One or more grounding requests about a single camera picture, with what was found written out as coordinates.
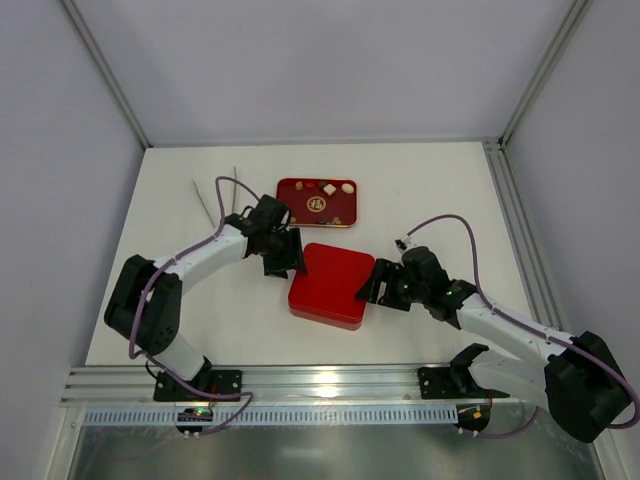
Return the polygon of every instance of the black mounting plate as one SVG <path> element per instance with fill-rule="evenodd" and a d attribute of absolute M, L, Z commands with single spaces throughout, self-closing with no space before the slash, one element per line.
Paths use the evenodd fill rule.
<path fill-rule="evenodd" d="M 219 395 L 233 395 L 242 392 L 242 370 L 211 370 L 207 373 L 207 386 L 198 385 L 202 391 L 210 391 Z M 202 401 L 203 399 L 182 388 L 166 373 L 160 372 L 156 380 L 153 400 L 156 402 L 188 402 Z M 236 402 L 237 399 L 219 401 Z"/>

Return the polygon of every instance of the white table surface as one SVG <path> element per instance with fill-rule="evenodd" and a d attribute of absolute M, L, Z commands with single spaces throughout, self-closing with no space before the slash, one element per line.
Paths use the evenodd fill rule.
<path fill-rule="evenodd" d="M 351 228 L 302 228 L 305 244 L 327 243 L 397 260 L 394 239 L 420 221 L 442 213 L 464 216 L 477 236 L 484 289 L 529 314 L 479 142 L 150 149 L 87 365 L 132 363 L 127 341 L 103 321 L 124 261 L 134 254 L 165 255 L 210 233 L 192 178 L 211 201 L 214 178 L 230 175 L 234 165 L 239 179 L 258 194 L 275 195 L 284 177 L 350 178 L 358 183 L 358 222 Z M 238 192 L 239 209 L 252 203 L 242 189 Z M 230 185 L 225 185 L 224 198 L 230 208 Z M 438 255 L 452 278 L 473 281 L 469 240 L 457 222 L 436 223 L 414 239 Z M 263 277 L 259 257 L 229 265 L 183 298 L 180 332 L 213 363 L 225 365 L 445 362 L 472 342 L 487 343 L 434 320 L 419 305 L 410 313 L 368 305 L 362 327 L 354 332 L 294 317 L 287 306 L 290 281 Z"/>

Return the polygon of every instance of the small food item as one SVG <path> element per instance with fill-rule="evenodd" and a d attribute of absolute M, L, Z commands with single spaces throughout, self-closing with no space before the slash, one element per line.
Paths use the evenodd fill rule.
<path fill-rule="evenodd" d="M 343 183 L 342 191 L 348 195 L 351 195 L 353 192 L 356 191 L 356 189 L 353 188 L 353 185 L 351 185 L 350 183 Z"/>
<path fill-rule="evenodd" d="M 337 188 L 331 185 L 330 183 L 328 183 L 327 185 L 324 186 L 322 190 L 324 191 L 324 193 L 331 196 L 334 193 L 336 193 Z"/>

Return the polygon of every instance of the metal frame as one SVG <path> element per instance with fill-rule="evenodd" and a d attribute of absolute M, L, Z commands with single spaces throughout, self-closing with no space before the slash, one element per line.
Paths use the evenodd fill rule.
<path fill-rule="evenodd" d="M 551 287 L 507 155 L 497 141 L 483 145 L 531 313 L 539 323 L 561 328 L 562 315 L 557 296 Z"/>
<path fill-rule="evenodd" d="M 76 0 L 57 1 L 141 146 L 152 147 L 82 17 Z M 508 159 L 507 147 L 591 3 L 591 0 L 572 2 L 528 82 L 503 134 L 496 139 L 482 139 L 529 307 L 537 321 L 556 328 L 563 326 L 561 307 L 548 270 L 545 268 L 534 229 L 526 213 Z M 290 405 L 349 405 L 354 402 L 375 405 L 394 402 L 423 404 L 415 377 L 415 371 L 420 366 L 423 365 L 245 367 L 242 369 L 244 389 L 254 391 L 259 398 L 259 404 L 262 405 L 274 403 L 282 405 L 282 402 Z M 340 398 L 326 398 L 329 391 Z M 47 478 L 55 480 L 67 478 L 78 441 L 80 430 L 78 426 L 88 406 L 155 405 L 151 401 L 152 393 L 153 380 L 141 367 L 90 367 L 72 370 L 60 406 L 62 415 L 60 433 L 51 457 Z M 497 401 L 513 402 L 514 400 Z M 477 403 L 477 400 L 457 400 L 456 403 Z M 600 460 L 607 478 L 628 477 L 610 432 L 603 433 L 596 441 L 595 452 L 597 452 L 597 454 L 594 453 L 594 457 L 597 457 L 595 461 Z"/>
<path fill-rule="evenodd" d="M 478 399 L 422 400 L 417 370 L 442 364 L 394 365 L 314 365 L 314 366 L 242 366 L 243 390 L 254 393 L 253 406 L 340 407 L 357 411 L 363 407 L 419 406 L 450 407 L 475 405 Z M 72 369 L 65 386 L 59 411 L 63 412 L 60 433 L 47 472 L 47 480 L 66 479 L 78 443 L 85 413 L 93 407 L 207 406 L 207 402 L 153 402 L 155 380 L 143 367 L 81 367 Z M 495 399 L 495 403 L 520 403 L 514 398 Z"/>
<path fill-rule="evenodd" d="M 538 93 L 544 87 L 549 75 L 551 75 L 551 72 L 560 60 L 560 57 L 587 13 L 591 3 L 592 0 L 573 0 L 571 7 L 569 7 L 558 30 L 556 30 L 556 33 L 549 42 L 531 80 L 529 80 L 524 93 L 520 97 L 516 109 L 507 122 L 504 133 L 500 137 L 499 143 L 501 145 L 508 145 L 513 138 L 518 125 L 520 125 L 520 122 L 533 105 L 533 102 L 535 102 Z"/>
<path fill-rule="evenodd" d="M 140 146 L 143 149 L 151 147 L 151 143 L 149 143 L 149 139 L 144 133 L 142 125 L 140 125 L 140 122 L 136 118 L 136 115 L 129 104 L 129 100 L 127 100 L 118 80 L 111 71 L 111 67 L 107 63 L 98 42 L 96 42 L 96 39 L 93 37 L 84 17 L 80 13 L 80 9 L 76 5 L 75 0 L 57 0 L 57 2 L 76 32 L 78 39 L 82 42 L 82 45 L 93 61 L 93 64 L 107 87 L 107 90 L 109 90 L 113 100 L 124 115 L 124 118 L 127 120 L 129 127 L 131 127 L 131 131 L 138 138 Z"/>

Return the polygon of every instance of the black bracket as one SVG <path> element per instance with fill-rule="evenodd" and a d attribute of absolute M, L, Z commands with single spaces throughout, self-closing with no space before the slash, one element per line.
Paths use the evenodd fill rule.
<path fill-rule="evenodd" d="M 193 386 L 200 391 L 218 395 L 240 393 L 242 392 L 242 370 L 208 370 L 206 375 L 198 374 L 197 384 Z M 160 372 L 156 380 L 153 400 L 156 402 L 188 402 L 202 401 L 203 398 L 185 390 L 165 372 Z M 220 402 L 235 401 L 237 400 L 220 400 Z"/>
<path fill-rule="evenodd" d="M 507 398 L 508 394 L 479 387 L 469 373 L 473 360 L 489 350 L 486 345 L 474 343 L 456 355 L 448 367 L 422 367 L 418 369 L 420 396 L 423 400 L 450 400 L 459 398 Z"/>

